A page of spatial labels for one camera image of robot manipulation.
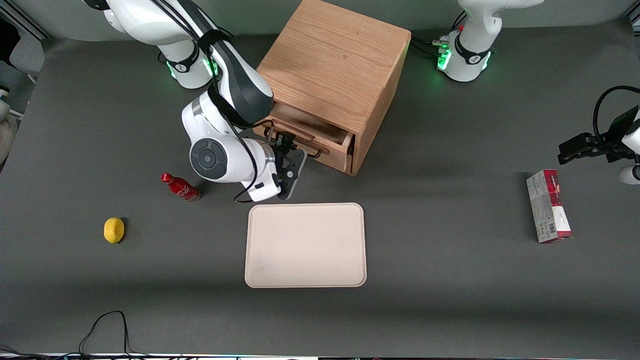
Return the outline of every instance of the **open drawer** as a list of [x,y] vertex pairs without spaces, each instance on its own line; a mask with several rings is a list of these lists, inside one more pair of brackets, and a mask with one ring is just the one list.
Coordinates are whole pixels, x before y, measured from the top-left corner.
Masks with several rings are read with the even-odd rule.
[[[288,131],[296,135],[296,145],[309,155],[322,150],[317,159],[321,163],[342,172],[351,172],[353,133],[278,102],[266,119],[273,121],[274,133]],[[264,135],[267,127],[257,128],[256,133]]]

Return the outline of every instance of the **gray table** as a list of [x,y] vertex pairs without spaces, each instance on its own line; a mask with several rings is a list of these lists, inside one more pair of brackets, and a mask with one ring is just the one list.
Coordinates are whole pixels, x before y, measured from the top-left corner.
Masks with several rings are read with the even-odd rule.
[[[236,44],[257,65],[272,41]],[[121,309],[143,352],[638,358],[640,188],[617,181],[626,164],[559,168],[575,238],[553,245],[536,242],[525,189],[590,131],[605,89],[640,84],[630,24],[507,29],[496,45],[467,84],[409,55],[359,175],[307,165],[292,202],[364,207],[367,282],[253,290],[240,186],[207,184],[187,204],[159,180],[198,182],[180,111],[200,91],[174,83],[154,47],[46,43],[0,176],[0,341],[71,351]],[[612,95],[602,126],[635,104]],[[121,245],[102,239],[113,216],[127,218]],[[88,348],[118,352],[121,336],[105,319]]]

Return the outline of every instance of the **beige tray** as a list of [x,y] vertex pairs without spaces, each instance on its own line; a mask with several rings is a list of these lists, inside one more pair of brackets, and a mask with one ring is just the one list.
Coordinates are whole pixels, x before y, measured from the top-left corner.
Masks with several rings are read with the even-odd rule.
[[248,286],[357,287],[366,279],[360,205],[257,205],[249,212],[244,268]]

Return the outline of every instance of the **green led light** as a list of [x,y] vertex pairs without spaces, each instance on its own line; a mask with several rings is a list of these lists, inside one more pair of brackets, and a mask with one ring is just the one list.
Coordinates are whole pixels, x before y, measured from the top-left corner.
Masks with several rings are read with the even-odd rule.
[[171,68],[171,65],[169,65],[169,62],[166,62],[166,66],[169,68],[169,71],[171,72],[171,77],[175,79],[175,74],[173,73],[173,69]]
[[438,67],[440,68],[440,70],[444,70],[447,68],[450,59],[451,50],[447,49],[447,51],[440,55],[440,58],[438,59]]
[[484,65],[482,65],[482,69],[486,69],[486,66],[489,64],[489,58],[491,57],[491,51],[486,55],[486,60],[484,61]]
[[204,64],[204,67],[207,68],[207,72],[209,73],[209,76],[213,77],[213,71],[211,71],[211,66],[209,65],[209,62],[207,61],[207,59],[202,59],[202,63]]

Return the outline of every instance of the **wall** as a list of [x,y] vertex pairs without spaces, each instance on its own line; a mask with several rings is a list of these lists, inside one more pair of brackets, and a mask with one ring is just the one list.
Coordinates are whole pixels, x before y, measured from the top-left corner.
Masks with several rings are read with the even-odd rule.
[[[129,38],[82,0],[14,0],[56,37],[76,40]],[[448,28],[460,8],[455,0],[327,0],[407,29]],[[278,33],[300,0],[195,0],[214,21],[240,34]],[[634,0],[547,0],[524,10],[503,12],[505,27],[589,25],[615,19]]]

